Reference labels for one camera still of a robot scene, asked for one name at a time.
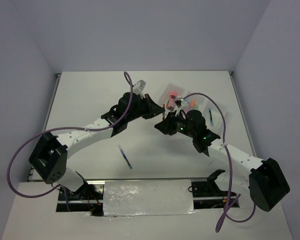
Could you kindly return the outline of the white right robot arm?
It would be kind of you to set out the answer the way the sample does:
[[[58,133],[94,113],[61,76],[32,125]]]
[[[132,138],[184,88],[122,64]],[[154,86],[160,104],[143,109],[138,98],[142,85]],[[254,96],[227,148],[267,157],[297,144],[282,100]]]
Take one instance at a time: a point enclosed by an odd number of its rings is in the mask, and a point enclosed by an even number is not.
[[[206,120],[198,110],[190,110],[186,117],[169,112],[165,119],[154,126],[164,135],[183,134],[192,139],[199,153],[228,163],[231,158],[232,169],[248,181],[249,195],[253,203],[269,212],[289,192],[290,186],[279,163],[249,155],[240,149],[225,144],[221,137],[206,126]]]

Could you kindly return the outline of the blue pen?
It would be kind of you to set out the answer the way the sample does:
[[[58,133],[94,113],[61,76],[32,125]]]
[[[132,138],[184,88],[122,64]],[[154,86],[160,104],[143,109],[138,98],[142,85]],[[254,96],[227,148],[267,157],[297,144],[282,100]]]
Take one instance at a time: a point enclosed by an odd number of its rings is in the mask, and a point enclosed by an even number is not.
[[[128,158],[127,158],[127,156],[126,156],[126,154],[125,154],[125,152],[124,152],[124,150],[123,150],[123,148],[122,148],[122,146],[121,146],[121,145],[118,145],[117,147],[118,147],[118,149],[119,149],[121,155],[123,156],[125,162],[127,163],[128,167],[132,170],[133,167],[132,167],[131,163],[129,162],[129,160],[128,160]]]

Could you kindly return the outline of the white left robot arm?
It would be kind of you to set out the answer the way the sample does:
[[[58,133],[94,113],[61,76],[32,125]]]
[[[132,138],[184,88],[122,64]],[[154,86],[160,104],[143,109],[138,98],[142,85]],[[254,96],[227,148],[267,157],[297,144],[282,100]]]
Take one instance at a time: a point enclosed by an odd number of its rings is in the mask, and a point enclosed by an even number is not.
[[[151,119],[164,112],[148,94],[126,92],[108,112],[85,126],[83,130],[72,130],[53,135],[44,133],[38,140],[29,162],[48,185],[57,183],[76,199],[87,196],[89,185],[76,171],[67,166],[75,153],[99,141],[107,140],[124,131],[128,123],[138,118]]]

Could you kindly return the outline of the red pen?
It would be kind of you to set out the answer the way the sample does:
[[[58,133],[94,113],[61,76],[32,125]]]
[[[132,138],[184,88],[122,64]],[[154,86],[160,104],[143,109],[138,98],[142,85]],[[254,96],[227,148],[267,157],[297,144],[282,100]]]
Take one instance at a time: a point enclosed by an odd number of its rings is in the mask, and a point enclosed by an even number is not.
[[[163,109],[163,112],[162,112],[162,121],[164,121],[165,117],[166,117],[166,114],[165,114],[165,111],[166,111],[165,104],[162,104],[162,109]]]

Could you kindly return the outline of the pink-capped small bottle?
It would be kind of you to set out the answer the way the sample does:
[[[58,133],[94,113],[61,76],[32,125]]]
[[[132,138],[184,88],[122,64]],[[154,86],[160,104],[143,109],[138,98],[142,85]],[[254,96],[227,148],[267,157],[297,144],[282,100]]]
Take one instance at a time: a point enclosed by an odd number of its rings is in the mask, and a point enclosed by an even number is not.
[[[177,99],[177,96],[178,96],[178,93],[175,92],[175,91],[171,91],[169,93],[169,96],[168,96],[168,100],[167,100],[167,103],[165,105],[165,108],[169,111],[173,111],[175,109],[175,100]]]

